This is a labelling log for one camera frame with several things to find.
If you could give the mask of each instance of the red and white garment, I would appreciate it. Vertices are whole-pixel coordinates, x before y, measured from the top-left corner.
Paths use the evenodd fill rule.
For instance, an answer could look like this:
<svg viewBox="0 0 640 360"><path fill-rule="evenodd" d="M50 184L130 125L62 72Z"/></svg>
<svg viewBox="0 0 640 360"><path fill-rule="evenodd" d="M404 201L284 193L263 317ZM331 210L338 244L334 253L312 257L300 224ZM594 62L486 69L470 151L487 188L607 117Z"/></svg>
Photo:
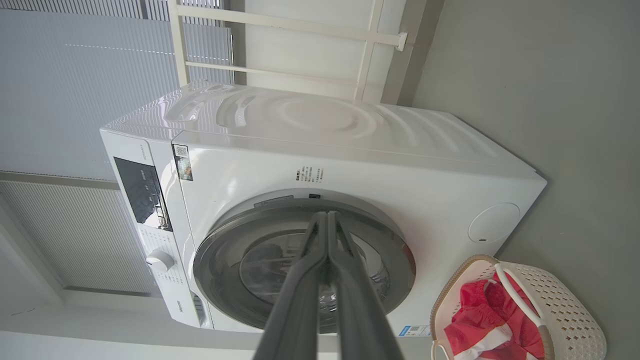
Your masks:
<svg viewBox="0 0 640 360"><path fill-rule="evenodd" d="M522 289L507 276L535 312ZM464 284L460 303L460 310L444 329L455 360L544 359L545 348L538 328L509 296L497 274L493 280Z"/></svg>

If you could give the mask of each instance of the washing machine door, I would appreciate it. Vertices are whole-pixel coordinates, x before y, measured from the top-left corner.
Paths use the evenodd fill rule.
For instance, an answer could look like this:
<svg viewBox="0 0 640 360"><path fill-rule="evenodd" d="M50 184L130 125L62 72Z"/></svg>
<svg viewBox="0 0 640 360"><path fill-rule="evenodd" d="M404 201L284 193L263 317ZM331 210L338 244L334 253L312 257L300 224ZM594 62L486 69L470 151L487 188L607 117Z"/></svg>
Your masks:
<svg viewBox="0 0 640 360"><path fill-rule="evenodd" d="M385 313L415 278L411 250L394 224L358 207L324 199L280 199L216 224L196 252L193 272L207 300L229 317L263 329L318 211L340 211ZM320 333L336 332L336 294L320 289Z"/></svg>

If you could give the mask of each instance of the laundry basket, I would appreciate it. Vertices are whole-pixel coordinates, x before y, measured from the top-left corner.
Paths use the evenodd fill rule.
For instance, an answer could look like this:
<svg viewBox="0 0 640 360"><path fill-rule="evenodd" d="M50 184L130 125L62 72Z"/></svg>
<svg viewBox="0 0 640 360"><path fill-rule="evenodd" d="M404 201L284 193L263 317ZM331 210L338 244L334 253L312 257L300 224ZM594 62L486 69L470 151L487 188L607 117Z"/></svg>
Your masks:
<svg viewBox="0 0 640 360"><path fill-rule="evenodd" d="M458 268L433 307L430 324L432 360L435 360L436 347L442 348L449 360L454 359L444 328L460 310L460 288L468 282L491 279L496 272L511 298L538 327L545 347L545 360L604 359L607 342L600 326L557 277L533 266L476 255ZM518 296L505 273L522 288L540 317Z"/></svg>

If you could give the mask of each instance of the qr code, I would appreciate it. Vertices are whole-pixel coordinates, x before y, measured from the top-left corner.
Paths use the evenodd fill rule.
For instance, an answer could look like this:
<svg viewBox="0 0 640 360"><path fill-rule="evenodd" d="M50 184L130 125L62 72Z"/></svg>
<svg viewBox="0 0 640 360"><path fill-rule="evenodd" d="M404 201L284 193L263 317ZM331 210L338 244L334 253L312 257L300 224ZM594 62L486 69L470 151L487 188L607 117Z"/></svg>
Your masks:
<svg viewBox="0 0 640 360"><path fill-rule="evenodd" d="M189 157L189 149L183 145L174 145L173 150L175 151L175 155L181 158Z"/></svg>

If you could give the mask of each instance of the washing machine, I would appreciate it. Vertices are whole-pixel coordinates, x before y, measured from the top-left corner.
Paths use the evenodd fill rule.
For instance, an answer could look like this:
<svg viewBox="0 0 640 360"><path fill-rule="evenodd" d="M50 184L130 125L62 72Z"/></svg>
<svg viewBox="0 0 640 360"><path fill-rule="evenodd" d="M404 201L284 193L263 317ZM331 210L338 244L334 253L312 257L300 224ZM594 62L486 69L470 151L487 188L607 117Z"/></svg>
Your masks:
<svg viewBox="0 0 640 360"><path fill-rule="evenodd" d="M457 266L546 181L449 113L206 81L101 130L171 317L260 332L311 216L342 213L398 336L428 336ZM320 333L336 294L319 294Z"/></svg>

